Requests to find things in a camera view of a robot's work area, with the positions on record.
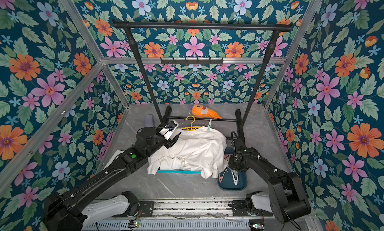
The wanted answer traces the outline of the yellow plastic hanger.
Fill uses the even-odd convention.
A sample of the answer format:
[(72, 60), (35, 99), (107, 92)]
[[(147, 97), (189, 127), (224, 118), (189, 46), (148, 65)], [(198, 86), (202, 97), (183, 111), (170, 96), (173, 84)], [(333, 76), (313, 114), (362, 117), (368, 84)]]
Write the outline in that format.
[(195, 126), (194, 123), (196, 121), (196, 118), (194, 116), (187, 116), (185, 121), (192, 120), (189, 124), (189, 126), (182, 127), (181, 130), (183, 131), (195, 131), (201, 128), (201, 126)]

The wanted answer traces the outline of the white t-shirt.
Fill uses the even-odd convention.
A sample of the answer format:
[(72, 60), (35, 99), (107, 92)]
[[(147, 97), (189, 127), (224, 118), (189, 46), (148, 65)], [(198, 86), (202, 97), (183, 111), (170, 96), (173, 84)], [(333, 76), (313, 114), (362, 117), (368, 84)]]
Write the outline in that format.
[(227, 138), (221, 132), (201, 127), (195, 131), (176, 129), (173, 136), (177, 134), (179, 139), (172, 147), (161, 147), (149, 157), (149, 175), (158, 170), (200, 171), (204, 179), (215, 179), (226, 169)]

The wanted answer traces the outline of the light green clothespin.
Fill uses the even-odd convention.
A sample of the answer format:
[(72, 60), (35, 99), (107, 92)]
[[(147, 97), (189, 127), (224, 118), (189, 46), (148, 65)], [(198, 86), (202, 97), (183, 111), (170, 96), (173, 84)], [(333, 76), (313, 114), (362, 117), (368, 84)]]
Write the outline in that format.
[(207, 130), (208, 130), (208, 132), (210, 132), (211, 129), (212, 129), (213, 121), (214, 121), (213, 119), (210, 119), (210, 121), (209, 121), (209, 124), (208, 124), (208, 126), (207, 126)]

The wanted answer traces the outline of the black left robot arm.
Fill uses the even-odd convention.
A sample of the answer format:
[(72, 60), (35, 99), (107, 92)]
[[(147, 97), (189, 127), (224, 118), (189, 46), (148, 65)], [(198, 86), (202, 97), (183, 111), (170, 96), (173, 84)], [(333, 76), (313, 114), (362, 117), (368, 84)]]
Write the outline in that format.
[(179, 139), (179, 135), (174, 134), (177, 128), (176, 122), (156, 128), (141, 128), (136, 134), (135, 144), (111, 158), (110, 164), (94, 177), (61, 195), (49, 195), (44, 202), (42, 219), (47, 230), (81, 231), (115, 215), (136, 214), (139, 201), (130, 191), (98, 203), (95, 199), (140, 169), (160, 148), (171, 148)]

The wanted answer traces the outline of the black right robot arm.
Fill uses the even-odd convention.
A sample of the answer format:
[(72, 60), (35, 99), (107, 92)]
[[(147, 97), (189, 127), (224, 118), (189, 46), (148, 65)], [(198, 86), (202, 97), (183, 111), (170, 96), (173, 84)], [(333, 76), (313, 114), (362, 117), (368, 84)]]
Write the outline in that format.
[(300, 177), (295, 172), (286, 172), (262, 157), (255, 148), (247, 148), (236, 132), (231, 132), (234, 154), (229, 167), (236, 172), (255, 171), (268, 185), (268, 192), (249, 193), (243, 208), (250, 214), (266, 211), (285, 224), (309, 215), (312, 212)]

